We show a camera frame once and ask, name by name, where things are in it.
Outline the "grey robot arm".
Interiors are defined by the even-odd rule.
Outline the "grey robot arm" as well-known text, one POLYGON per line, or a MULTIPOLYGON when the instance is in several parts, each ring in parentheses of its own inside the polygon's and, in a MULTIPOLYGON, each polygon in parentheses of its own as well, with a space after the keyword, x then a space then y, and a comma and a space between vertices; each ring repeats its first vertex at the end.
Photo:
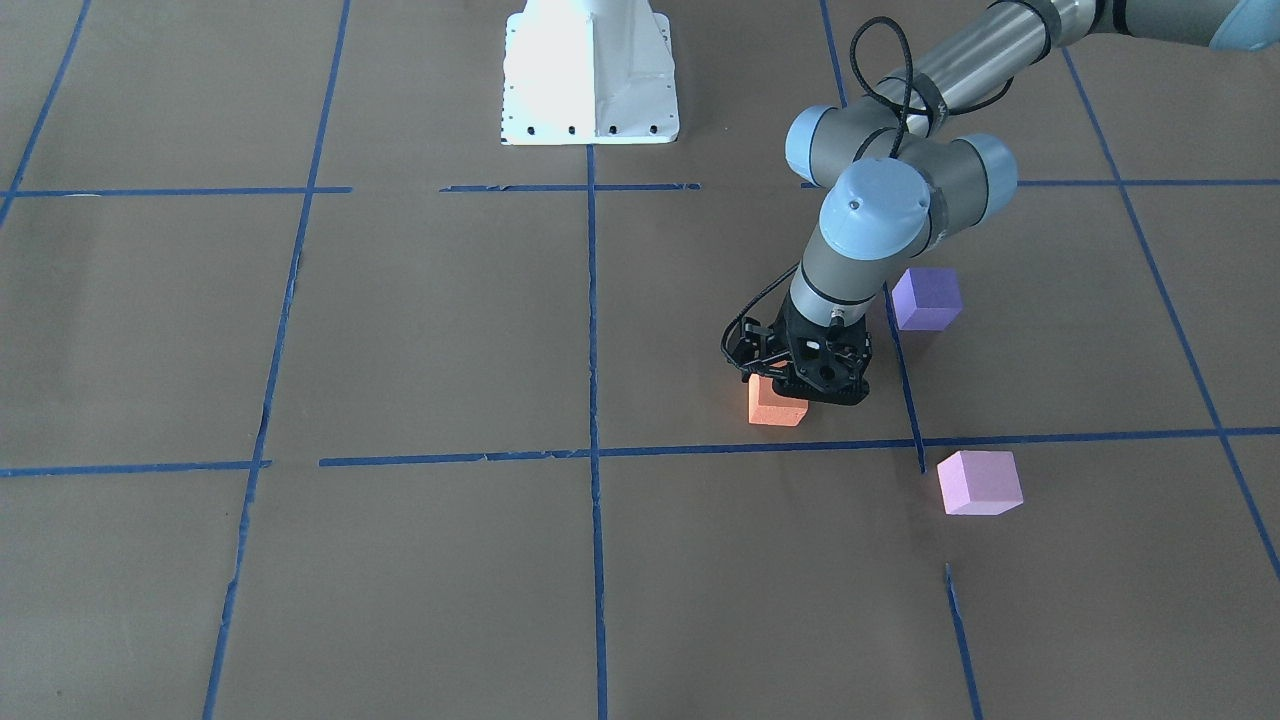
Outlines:
POLYGON ((867 309, 884 282, 950 236, 989 219, 1018 190, 1012 151, 991 135, 940 142, 945 123, 997 102, 1024 69, 1089 35, 1215 51, 1277 42, 1275 1, 992 1, 916 56, 892 18, 849 45, 861 96, 813 106, 788 128, 791 169, 826 196, 803 258, 774 282, 771 324, 740 311, 721 351, 744 382, 780 396, 852 406, 869 392, 867 309))

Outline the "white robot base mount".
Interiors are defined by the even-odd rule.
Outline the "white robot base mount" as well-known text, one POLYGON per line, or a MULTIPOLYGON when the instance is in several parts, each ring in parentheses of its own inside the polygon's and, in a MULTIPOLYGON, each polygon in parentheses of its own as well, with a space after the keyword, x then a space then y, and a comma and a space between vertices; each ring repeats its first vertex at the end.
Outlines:
POLYGON ((669 18, 648 1, 527 1, 504 31, 500 142, 672 143, 669 18))

